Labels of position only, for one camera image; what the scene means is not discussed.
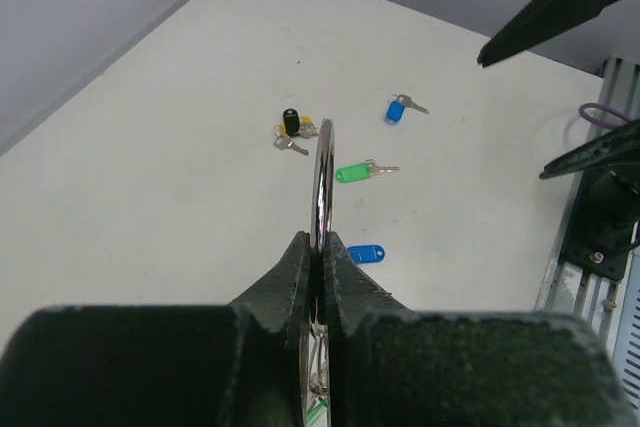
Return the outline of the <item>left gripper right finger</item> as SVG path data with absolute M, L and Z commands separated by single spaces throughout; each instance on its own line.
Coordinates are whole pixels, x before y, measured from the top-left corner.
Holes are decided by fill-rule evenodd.
M 417 312 L 330 234 L 323 258 L 334 426 L 629 426 L 631 406 L 582 320 Z

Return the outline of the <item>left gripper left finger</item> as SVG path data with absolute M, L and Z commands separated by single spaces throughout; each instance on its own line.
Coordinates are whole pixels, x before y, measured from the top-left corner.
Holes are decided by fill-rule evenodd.
M 5 426 L 301 426 L 309 237 L 225 305 L 58 305 L 1 357 Z

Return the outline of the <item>silver keyring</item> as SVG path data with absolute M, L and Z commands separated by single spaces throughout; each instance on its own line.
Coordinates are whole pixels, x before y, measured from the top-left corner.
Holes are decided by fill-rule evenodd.
M 325 252 L 331 232 L 334 182 L 334 123 L 323 119 L 319 127 L 311 202 L 310 266 L 307 317 L 312 346 L 307 361 L 311 395 L 329 398 L 329 327 L 327 325 Z

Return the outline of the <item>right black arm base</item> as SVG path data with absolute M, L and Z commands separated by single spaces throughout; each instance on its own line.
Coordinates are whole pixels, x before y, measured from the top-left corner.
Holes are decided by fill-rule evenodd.
M 559 260 L 614 282 L 623 280 L 627 258 L 639 246 L 639 184 L 598 168 L 583 174 Z

